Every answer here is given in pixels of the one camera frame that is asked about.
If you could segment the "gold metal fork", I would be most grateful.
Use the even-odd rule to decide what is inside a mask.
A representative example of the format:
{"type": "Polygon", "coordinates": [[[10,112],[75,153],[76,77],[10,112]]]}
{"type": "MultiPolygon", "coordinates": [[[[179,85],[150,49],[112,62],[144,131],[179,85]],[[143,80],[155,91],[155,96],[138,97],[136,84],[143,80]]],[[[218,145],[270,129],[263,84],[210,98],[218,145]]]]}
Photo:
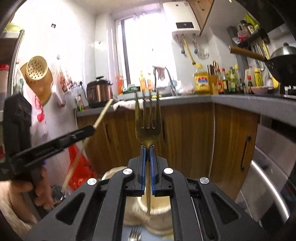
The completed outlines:
{"type": "Polygon", "coordinates": [[[145,108],[145,96],[143,96],[142,111],[140,110],[139,100],[137,93],[135,93],[135,134],[137,140],[145,146],[147,150],[147,161],[145,165],[145,190],[147,201],[147,214],[151,214],[151,175],[149,163],[149,148],[153,146],[160,137],[162,124],[161,124],[161,110],[159,106],[159,92],[156,95],[156,106],[152,106],[152,94],[149,91],[149,107],[148,113],[145,108]]]}

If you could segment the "bamboo chopstick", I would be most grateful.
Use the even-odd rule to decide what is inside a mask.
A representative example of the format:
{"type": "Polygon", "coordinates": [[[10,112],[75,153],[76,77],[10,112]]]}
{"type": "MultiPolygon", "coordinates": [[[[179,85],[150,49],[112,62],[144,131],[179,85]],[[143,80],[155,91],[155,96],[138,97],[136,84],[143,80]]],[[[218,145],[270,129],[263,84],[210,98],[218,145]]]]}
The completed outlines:
{"type": "MultiPolygon", "coordinates": [[[[94,125],[93,125],[93,128],[94,128],[95,131],[97,130],[97,128],[98,128],[98,126],[100,125],[100,123],[102,122],[102,120],[103,120],[105,114],[107,113],[107,110],[108,110],[109,107],[111,106],[112,102],[113,102],[113,99],[110,99],[110,100],[106,103],[106,105],[104,106],[103,110],[101,111],[99,117],[98,117],[97,120],[95,121],[95,123],[94,123],[94,125]]],[[[83,141],[83,147],[82,147],[82,149],[79,150],[79,152],[78,152],[77,155],[75,156],[74,162],[73,162],[73,164],[70,166],[70,169],[69,169],[69,171],[68,171],[68,173],[67,173],[67,175],[66,175],[66,177],[65,177],[65,180],[64,180],[64,182],[63,182],[63,185],[62,185],[62,189],[61,189],[61,191],[62,191],[63,193],[65,193],[66,188],[67,188],[67,186],[68,186],[68,183],[69,183],[70,179],[72,178],[72,176],[73,176],[73,174],[74,174],[74,171],[75,171],[75,169],[76,169],[76,166],[78,165],[79,159],[81,158],[83,151],[84,151],[84,150],[86,149],[86,147],[88,146],[90,140],[91,140],[91,137],[88,137],[88,138],[86,138],[86,139],[83,141]]]]}

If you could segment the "gold colander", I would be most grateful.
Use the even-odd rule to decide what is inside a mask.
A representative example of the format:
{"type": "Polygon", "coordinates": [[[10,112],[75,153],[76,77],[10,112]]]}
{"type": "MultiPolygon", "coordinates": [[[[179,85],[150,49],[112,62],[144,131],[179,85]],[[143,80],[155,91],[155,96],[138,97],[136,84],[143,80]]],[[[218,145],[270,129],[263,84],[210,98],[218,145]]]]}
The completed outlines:
{"type": "Polygon", "coordinates": [[[31,90],[37,95],[41,104],[45,105],[51,97],[53,82],[53,76],[45,58],[34,56],[20,70],[31,90]]]}

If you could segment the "silver metal fork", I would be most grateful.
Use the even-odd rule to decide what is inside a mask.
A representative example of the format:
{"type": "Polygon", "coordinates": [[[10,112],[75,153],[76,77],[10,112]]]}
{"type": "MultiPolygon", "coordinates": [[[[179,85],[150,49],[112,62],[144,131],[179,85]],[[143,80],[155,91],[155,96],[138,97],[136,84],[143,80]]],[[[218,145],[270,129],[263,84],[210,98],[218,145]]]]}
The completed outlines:
{"type": "Polygon", "coordinates": [[[142,240],[142,229],[139,226],[132,226],[131,232],[127,239],[128,241],[141,241],[142,240]]]}

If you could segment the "red plastic bag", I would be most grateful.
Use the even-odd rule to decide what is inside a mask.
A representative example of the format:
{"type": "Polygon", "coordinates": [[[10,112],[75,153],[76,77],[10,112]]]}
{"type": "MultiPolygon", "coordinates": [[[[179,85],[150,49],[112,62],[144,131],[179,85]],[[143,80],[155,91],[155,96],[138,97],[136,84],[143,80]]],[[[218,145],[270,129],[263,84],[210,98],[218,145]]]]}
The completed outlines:
{"type": "MultiPolygon", "coordinates": [[[[74,159],[79,152],[79,148],[76,144],[71,145],[68,148],[69,158],[70,158],[70,167],[74,164],[74,159]]],[[[89,178],[97,178],[97,174],[92,170],[90,162],[88,159],[82,154],[79,159],[79,162],[75,168],[75,171],[68,183],[68,186],[73,190],[77,190],[82,184],[84,184],[89,178]]]]}

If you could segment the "wooden base cabinets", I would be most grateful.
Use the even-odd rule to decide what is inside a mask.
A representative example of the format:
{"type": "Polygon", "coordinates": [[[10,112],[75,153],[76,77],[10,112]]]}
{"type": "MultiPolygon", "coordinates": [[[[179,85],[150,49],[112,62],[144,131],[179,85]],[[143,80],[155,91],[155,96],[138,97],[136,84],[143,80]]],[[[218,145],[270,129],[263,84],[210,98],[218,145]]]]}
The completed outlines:
{"type": "MultiPolygon", "coordinates": [[[[253,155],[258,114],[208,102],[162,106],[161,117],[156,154],[186,177],[208,177],[235,199],[253,155]]],[[[86,148],[99,176],[139,153],[135,113],[126,108],[108,112],[86,148]]]]}

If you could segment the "white dish cloth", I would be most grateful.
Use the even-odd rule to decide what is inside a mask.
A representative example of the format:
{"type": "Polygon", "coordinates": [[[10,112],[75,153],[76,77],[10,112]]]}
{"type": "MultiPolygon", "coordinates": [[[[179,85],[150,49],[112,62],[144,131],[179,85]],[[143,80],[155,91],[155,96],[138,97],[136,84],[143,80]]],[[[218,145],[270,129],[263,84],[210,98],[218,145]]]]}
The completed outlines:
{"type": "Polygon", "coordinates": [[[113,110],[116,111],[119,107],[135,110],[135,106],[136,106],[135,100],[128,100],[128,101],[121,100],[116,102],[112,107],[113,107],[113,110]]]}

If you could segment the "copper electric pressure cooker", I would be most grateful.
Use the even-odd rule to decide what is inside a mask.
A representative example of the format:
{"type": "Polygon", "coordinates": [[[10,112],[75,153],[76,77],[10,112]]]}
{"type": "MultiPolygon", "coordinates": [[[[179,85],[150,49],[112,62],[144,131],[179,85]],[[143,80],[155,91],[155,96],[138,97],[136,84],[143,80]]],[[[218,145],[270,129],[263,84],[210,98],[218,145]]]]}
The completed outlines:
{"type": "Polygon", "coordinates": [[[112,83],[104,76],[96,77],[95,81],[88,83],[86,91],[90,108],[102,107],[110,99],[113,99],[112,83]]]}

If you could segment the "stainless steel oven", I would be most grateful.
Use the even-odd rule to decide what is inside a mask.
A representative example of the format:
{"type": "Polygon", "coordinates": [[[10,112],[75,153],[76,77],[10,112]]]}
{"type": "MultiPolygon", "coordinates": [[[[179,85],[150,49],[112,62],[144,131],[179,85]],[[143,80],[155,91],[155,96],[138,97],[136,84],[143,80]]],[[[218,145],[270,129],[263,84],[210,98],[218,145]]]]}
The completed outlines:
{"type": "Polygon", "coordinates": [[[295,210],[295,143],[259,125],[253,157],[235,202],[266,231],[280,229],[295,210]]]}

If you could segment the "yellow cooking oil jug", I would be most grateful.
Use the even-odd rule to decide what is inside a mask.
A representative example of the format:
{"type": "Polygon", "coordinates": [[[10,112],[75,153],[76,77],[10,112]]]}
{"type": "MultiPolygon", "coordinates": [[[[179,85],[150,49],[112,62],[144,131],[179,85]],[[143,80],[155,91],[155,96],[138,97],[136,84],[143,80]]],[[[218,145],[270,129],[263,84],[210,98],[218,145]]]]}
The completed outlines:
{"type": "Polygon", "coordinates": [[[194,73],[195,91],[197,94],[210,94],[209,75],[207,71],[199,68],[194,73]]]}

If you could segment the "white water heater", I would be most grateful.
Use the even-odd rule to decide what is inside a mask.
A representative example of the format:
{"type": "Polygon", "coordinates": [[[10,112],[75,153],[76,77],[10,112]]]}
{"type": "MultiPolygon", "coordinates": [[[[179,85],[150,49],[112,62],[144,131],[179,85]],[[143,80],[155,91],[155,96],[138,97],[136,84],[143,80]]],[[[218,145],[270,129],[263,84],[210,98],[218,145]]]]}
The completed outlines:
{"type": "Polygon", "coordinates": [[[200,35],[201,28],[188,2],[166,2],[162,6],[165,29],[175,42],[181,41],[182,36],[192,37],[193,35],[200,35]]]}

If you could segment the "black wok with lid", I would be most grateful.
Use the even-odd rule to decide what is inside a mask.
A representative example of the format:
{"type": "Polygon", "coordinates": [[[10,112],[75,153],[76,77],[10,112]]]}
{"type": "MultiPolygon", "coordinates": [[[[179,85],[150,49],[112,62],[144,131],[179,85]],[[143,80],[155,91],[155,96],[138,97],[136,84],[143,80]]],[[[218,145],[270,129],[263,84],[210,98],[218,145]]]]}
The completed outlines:
{"type": "Polygon", "coordinates": [[[231,54],[238,54],[264,62],[271,75],[280,84],[295,86],[295,47],[290,46],[288,43],[283,43],[282,47],[273,52],[270,59],[240,47],[230,46],[229,50],[231,54]]]}

